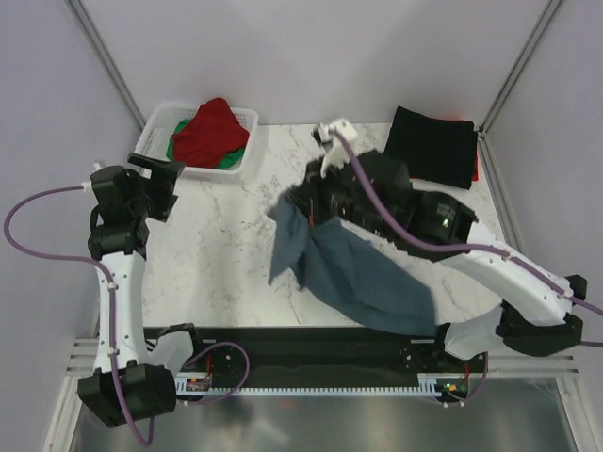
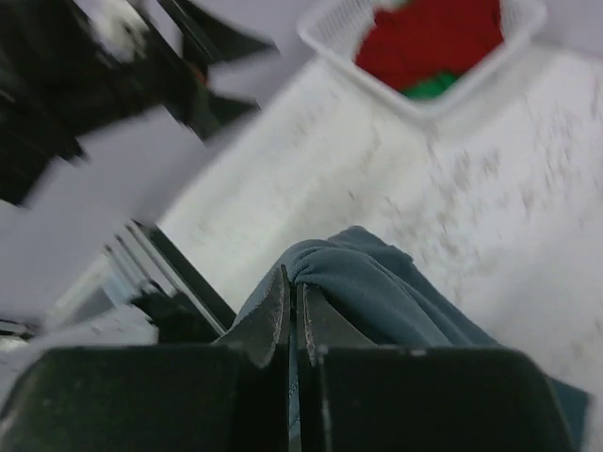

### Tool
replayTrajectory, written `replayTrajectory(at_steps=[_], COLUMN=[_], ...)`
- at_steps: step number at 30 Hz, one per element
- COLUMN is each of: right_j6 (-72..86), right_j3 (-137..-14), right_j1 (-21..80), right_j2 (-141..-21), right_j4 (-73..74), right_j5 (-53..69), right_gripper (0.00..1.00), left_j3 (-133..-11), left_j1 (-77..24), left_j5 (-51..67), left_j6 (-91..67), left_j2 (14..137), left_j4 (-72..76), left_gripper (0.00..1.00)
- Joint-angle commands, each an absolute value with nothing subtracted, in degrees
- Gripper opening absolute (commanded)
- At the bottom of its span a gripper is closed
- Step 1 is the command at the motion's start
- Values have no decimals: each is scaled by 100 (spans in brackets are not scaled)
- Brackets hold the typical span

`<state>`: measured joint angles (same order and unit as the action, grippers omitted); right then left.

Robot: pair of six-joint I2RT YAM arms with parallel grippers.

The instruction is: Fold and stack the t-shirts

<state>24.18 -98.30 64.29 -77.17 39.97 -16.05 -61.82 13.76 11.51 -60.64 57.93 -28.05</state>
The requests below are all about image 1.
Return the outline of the blue-grey t shirt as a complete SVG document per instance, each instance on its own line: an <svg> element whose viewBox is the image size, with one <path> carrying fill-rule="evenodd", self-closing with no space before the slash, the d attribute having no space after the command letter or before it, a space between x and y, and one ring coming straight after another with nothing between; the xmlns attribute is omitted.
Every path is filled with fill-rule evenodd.
<svg viewBox="0 0 603 452"><path fill-rule="evenodd" d="M435 336L431 289L339 218L312 226L285 195L267 215L276 225L270 281L289 269L301 290L366 328Z"/></svg>

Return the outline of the white plastic basket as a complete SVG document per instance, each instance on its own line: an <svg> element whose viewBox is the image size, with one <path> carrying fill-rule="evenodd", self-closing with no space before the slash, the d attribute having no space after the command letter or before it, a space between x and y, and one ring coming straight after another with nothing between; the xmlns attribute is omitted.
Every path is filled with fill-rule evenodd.
<svg viewBox="0 0 603 452"><path fill-rule="evenodd" d="M240 179L259 155L258 114L222 98L202 105L163 104L147 121L136 153L186 165L184 174L213 182Z"/></svg>

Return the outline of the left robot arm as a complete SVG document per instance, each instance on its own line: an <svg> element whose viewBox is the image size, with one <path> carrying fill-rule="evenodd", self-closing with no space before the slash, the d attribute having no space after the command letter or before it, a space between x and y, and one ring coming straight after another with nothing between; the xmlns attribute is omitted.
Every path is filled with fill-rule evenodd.
<svg viewBox="0 0 603 452"><path fill-rule="evenodd" d="M77 393L108 427L172 412L177 374L182 367L199 369L207 356L190 323L165 328L153 348L143 327L147 222L168 219L185 164L135 153L128 163L90 177L97 204L88 248L100 289L99 339L92 374L78 382Z"/></svg>

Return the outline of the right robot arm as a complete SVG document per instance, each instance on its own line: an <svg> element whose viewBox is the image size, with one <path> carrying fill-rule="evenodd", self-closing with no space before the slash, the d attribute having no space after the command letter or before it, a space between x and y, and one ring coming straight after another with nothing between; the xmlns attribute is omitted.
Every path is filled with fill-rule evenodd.
<svg viewBox="0 0 603 452"><path fill-rule="evenodd" d="M340 168L311 161L281 195L270 273L291 270L301 287L376 331L431 337L433 363L453 370L508 348L547 357L583 342L577 275L556 277L498 241L449 194L413 187L405 165L382 153ZM489 312L438 323L431 290L357 234L377 235L407 254L457 270L497 294Z"/></svg>

